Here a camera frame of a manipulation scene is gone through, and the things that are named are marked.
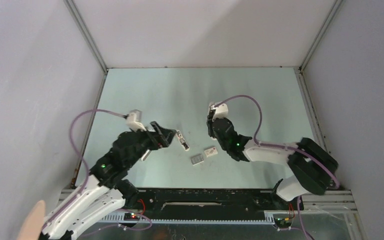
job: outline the small white block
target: small white block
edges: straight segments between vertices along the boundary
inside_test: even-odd
[[[212,146],[204,151],[207,158],[217,155],[217,148],[215,146]]]

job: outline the red wire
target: red wire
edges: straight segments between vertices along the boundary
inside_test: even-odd
[[[142,210],[142,212],[140,213],[140,214],[144,214],[145,213],[145,203],[144,203],[144,201],[142,200],[142,199],[139,199],[138,201],[137,201],[138,203],[141,203],[142,204],[142,206],[143,206],[143,210]]]
[[[289,203],[289,217],[291,217],[292,219],[295,218],[294,206],[292,206],[291,203]]]

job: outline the light blue table surface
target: light blue table surface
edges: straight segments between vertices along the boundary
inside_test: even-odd
[[[136,187],[270,189],[292,172],[272,163],[236,162],[208,136],[209,103],[239,94],[252,96],[262,108],[260,140],[286,143],[313,138],[293,68],[110,69],[98,108],[123,114],[141,110],[145,126],[157,121],[164,128],[179,129],[190,145],[190,151],[184,151],[175,138],[170,147],[138,161],[127,176]],[[253,136],[259,121],[255,104],[238,98],[228,102],[228,108],[236,131]],[[93,166],[128,130],[123,118],[97,113],[84,153],[88,164]],[[190,157],[211,146],[218,154],[192,166]],[[76,183],[84,179],[80,169]]]

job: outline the purple cable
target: purple cable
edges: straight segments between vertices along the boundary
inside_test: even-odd
[[[79,115],[77,115],[73,119],[73,121],[71,122],[71,125],[70,125],[70,129],[68,131],[68,136],[69,136],[70,144],[71,144],[72,148],[74,149],[74,151],[77,154],[77,156],[81,159],[81,163],[84,165],[84,170],[86,171],[86,178],[84,179],[84,182],[82,183],[82,185],[81,185],[80,189],[78,190],[78,192],[70,200],[68,200],[58,211],[55,212],[54,215],[52,215],[43,224],[42,230],[47,226],[48,223],[52,222],[56,217],[58,217],[78,197],[78,195],[82,194],[83,190],[86,187],[86,183],[88,183],[88,179],[89,179],[89,166],[88,166],[88,163],[83,158],[82,154],[77,149],[77,147],[76,147],[76,145],[74,143],[74,140],[73,140],[73,128],[74,128],[74,125],[77,122],[77,120],[79,120],[79,118],[81,118],[82,116],[84,116],[86,114],[97,113],[97,112],[103,112],[103,113],[111,114],[111,115],[114,115],[114,116],[117,116],[117,117],[121,117],[121,118],[126,117],[126,115],[119,114],[119,113],[116,113],[116,112],[113,112],[113,111],[108,111],[108,110],[103,110],[103,109],[91,109],[91,110],[87,110],[87,111],[84,111],[84,112],[80,113]]]
[[[124,225],[122,225],[122,224],[120,224],[120,223],[114,223],[114,224],[110,224],[110,225],[103,226],[103,227],[101,227],[101,228],[99,228],[98,230],[95,230],[95,231],[93,231],[93,232],[89,232],[89,233],[87,233],[87,234],[83,234],[83,235],[80,236],[80,238],[90,237],[90,236],[92,236],[92,235],[97,234],[97,233],[98,233],[99,231],[101,231],[101,230],[108,229],[108,228],[113,228],[113,227],[119,227],[119,228],[120,228],[120,227],[123,227],[123,229],[129,229],[129,230],[132,230],[132,231],[143,231],[143,230],[147,230],[147,229],[151,228],[152,225],[153,225],[151,219],[149,219],[149,217],[147,217],[147,216],[145,216],[145,215],[142,215],[142,214],[140,214],[140,213],[136,213],[136,212],[132,212],[132,211],[130,211],[130,210],[122,209],[122,208],[119,209],[119,210],[124,211],[124,212],[127,212],[127,213],[131,213],[131,214],[135,214],[135,215],[137,215],[137,216],[139,216],[139,217],[141,217],[141,218],[144,218],[144,219],[146,219],[146,220],[149,222],[149,225],[146,226],[146,227],[143,227],[143,228],[132,228],[132,227],[124,226]]]
[[[301,217],[301,210],[300,210],[300,203],[302,202],[302,199],[303,197],[302,196],[299,196],[297,199],[296,199],[296,208],[298,208],[298,217],[299,217],[299,222],[301,223],[301,229],[302,229],[302,232],[304,233],[304,236],[305,236],[305,239],[309,239],[309,236],[311,236],[310,234],[308,234],[308,232],[306,231],[306,229],[304,228],[304,224],[303,224],[303,218]]]

